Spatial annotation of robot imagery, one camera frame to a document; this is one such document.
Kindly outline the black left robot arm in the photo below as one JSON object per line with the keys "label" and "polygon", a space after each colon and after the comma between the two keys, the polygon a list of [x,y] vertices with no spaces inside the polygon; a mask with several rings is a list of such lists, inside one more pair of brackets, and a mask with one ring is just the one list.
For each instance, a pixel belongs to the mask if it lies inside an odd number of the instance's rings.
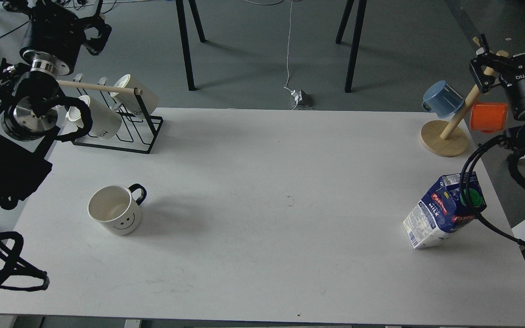
{"label": "black left robot arm", "polygon": [[[82,46],[94,56],[104,50],[111,33],[102,13],[78,17],[56,0],[5,0],[8,12],[28,17],[21,45],[22,63],[0,62],[0,209],[12,210],[42,184],[52,170],[46,154],[55,141],[74,141],[93,127],[89,106],[64,95],[58,76],[73,73]],[[0,232],[0,289],[26,292],[48,288],[45,271],[21,258],[24,239],[18,232]],[[12,276],[40,279],[40,285],[5,285]]]}

